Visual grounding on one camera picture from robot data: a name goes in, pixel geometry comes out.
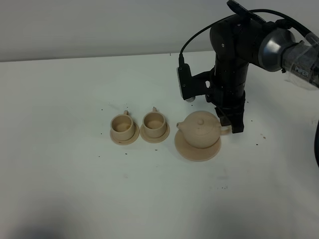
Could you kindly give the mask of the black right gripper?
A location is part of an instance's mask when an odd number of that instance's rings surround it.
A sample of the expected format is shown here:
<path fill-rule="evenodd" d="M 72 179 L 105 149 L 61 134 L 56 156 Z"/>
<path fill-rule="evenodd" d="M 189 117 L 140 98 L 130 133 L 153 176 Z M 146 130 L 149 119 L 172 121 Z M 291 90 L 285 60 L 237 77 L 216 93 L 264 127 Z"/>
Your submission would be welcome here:
<path fill-rule="evenodd" d="M 221 126 L 231 126 L 232 133 L 244 131 L 245 91 L 242 86 L 230 90 L 213 85 L 205 97 L 207 102 L 215 105 Z"/>

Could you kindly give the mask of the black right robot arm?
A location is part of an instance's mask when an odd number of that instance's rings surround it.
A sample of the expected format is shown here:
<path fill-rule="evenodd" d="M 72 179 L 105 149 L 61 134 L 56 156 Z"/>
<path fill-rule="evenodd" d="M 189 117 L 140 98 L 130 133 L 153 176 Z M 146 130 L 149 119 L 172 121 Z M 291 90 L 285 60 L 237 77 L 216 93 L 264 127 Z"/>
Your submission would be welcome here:
<path fill-rule="evenodd" d="M 319 39 L 302 24 L 275 11 L 279 19 L 265 21 L 259 10 L 247 10 L 233 0 L 233 14 L 210 29 L 215 66 L 210 73 L 213 89 L 208 99 L 215 105 L 222 126 L 233 133 L 244 130 L 245 81 L 253 64 L 268 72 L 282 71 L 317 87 Z"/>

